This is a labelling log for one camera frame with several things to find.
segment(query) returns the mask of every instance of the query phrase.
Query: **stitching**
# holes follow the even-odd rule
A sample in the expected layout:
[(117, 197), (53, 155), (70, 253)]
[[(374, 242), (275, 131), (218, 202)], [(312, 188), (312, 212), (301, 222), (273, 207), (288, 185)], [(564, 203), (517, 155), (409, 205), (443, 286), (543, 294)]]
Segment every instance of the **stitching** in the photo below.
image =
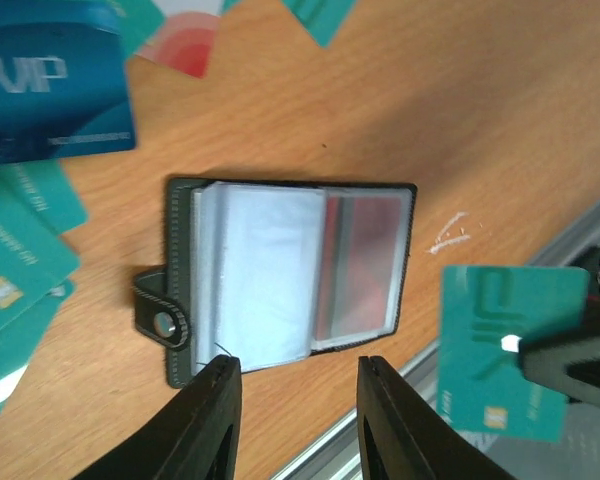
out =
[[(176, 300), (179, 300), (179, 277), (178, 277), (178, 232), (180, 230), (179, 224), (179, 209), (178, 209), (178, 195), (180, 190), (187, 188), (185, 185), (180, 185), (174, 188), (171, 194), (171, 245), (169, 245), (169, 253), (173, 256), (173, 293)], [(169, 350), (171, 356), (171, 375), (174, 380), (174, 385), (184, 386), (185, 383), (180, 380), (178, 376), (178, 352)]]
[(164, 345), (165, 347), (171, 347), (170, 344), (165, 343), (164, 338), (160, 338), (159, 336), (155, 335), (153, 332), (151, 332), (151, 330), (147, 330), (146, 328), (141, 327), (140, 325), (136, 325), (136, 330), (142, 332), (144, 335), (150, 338), (153, 338), (156, 342), (160, 343), (160, 345)]
[(187, 325), (187, 322), (186, 322), (182, 312), (180, 312), (174, 305), (171, 305), (170, 303), (165, 302), (164, 300), (156, 297), (155, 295), (151, 295), (147, 292), (143, 292), (135, 285), (133, 286), (133, 290), (141, 297), (148, 298), (149, 300), (152, 300), (152, 301), (162, 305), (163, 307), (165, 307), (168, 310), (168, 312), (172, 314), (171, 315), (172, 317), (175, 315), (175, 317), (178, 320), (178, 323), (180, 324), (180, 328), (181, 328), (181, 332), (182, 332), (182, 336), (180, 337), (180, 342), (178, 342), (178, 344), (176, 344), (175, 347), (182, 346), (189, 334), (189, 326)]

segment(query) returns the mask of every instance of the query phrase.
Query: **card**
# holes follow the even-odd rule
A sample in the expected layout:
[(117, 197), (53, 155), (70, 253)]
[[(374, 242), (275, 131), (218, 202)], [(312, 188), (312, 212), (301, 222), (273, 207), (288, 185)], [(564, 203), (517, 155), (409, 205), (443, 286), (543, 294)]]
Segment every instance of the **card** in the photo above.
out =
[(578, 325), (589, 283), (580, 268), (444, 269), (438, 412), (456, 430), (560, 439), (567, 397), (517, 367), (522, 336)]
[(125, 58), (136, 53), (164, 23), (164, 15), (151, 0), (105, 1), (114, 8), (120, 18), (122, 50)]
[(193, 77), (205, 75), (223, 0), (154, 0), (166, 22), (138, 52)]
[(0, 330), (0, 411), (24, 375), (60, 305), (73, 293), (65, 281)]
[(404, 249), (398, 236), (403, 208), (398, 194), (329, 197), (316, 340), (386, 326), (391, 287), (402, 270), (396, 252)]
[(327, 47), (356, 0), (283, 0), (321, 47)]
[(0, 179), (58, 235), (87, 221), (59, 160), (0, 165)]
[(0, 330), (62, 283), (79, 263), (0, 181)]
[(119, 33), (103, 2), (0, 1), (0, 164), (135, 147)]
[(222, 13), (227, 13), (231, 7), (238, 3), (240, 3), (240, 0), (224, 0), (224, 3), (222, 4)]

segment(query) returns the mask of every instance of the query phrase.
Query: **white scratch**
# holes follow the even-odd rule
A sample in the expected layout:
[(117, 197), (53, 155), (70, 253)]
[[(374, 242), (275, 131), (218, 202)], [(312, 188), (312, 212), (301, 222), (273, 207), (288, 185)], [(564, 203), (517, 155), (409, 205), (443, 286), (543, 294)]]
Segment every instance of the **white scratch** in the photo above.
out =
[(448, 247), (449, 245), (455, 245), (456, 243), (462, 243), (466, 240), (469, 240), (471, 235), (462, 235), (460, 237), (450, 238), (449, 240), (445, 240), (444, 242), (438, 242), (433, 247), (431, 247), (427, 252), (432, 255), (438, 253), (444, 247)]
[(451, 220), (449, 220), (444, 227), (442, 227), (442, 230), (440, 230), (440, 233), (438, 233), (438, 236), (436, 237), (436, 243), (438, 243), (442, 239), (442, 235), (444, 235), (445, 233), (447, 233), (447, 230), (449, 230), (454, 223), (456, 223), (462, 217), (466, 217), (467, 215), (469, 215), (468, 212), (458, 212), (458, 213), (456, 213), (453, 216), (453, 218)]

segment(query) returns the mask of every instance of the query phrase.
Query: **teal card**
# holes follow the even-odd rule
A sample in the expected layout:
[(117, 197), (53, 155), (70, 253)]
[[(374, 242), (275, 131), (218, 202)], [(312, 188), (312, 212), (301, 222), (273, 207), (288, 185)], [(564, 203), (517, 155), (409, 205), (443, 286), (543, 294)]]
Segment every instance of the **teal card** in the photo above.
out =
[(227, 13), (229, 9), (237, 3), (240, 3), (240, 0), (224, 0), (224, 3), (222, 4), (222, 13)]
[(356, 0), (283, 0), (321, 47), (329, 46)]
[(0, 330), (0, 411), (15, 390), (60, 305), (73, 293), (65, 281)]
[(111, 5), (120, 18), (120, 35), (125, 58), (136, 53), (165, 21), (164, 15), (151, 0), (102, 1)]
[(79, 263), (0, 181), (0, 330), (66, 280)]
[(0, 179), (57, 234), (87, 221), (87, 211), (59, 160), (0, 165)]
[(567, 398), (524, 379), (517, 346), (576, 326), (588, 283), (579, 268), (445, 268), (438, 413), (456, 430), (558, 441)]

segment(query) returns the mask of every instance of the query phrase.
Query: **card stack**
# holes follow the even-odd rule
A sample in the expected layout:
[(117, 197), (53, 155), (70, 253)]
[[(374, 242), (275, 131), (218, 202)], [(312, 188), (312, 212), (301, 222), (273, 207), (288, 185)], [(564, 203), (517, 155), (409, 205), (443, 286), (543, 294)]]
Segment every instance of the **card stack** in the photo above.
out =
[(80, 264), (59, 238), (87, 213), (57, 160), (0, 165), (0, 410)]

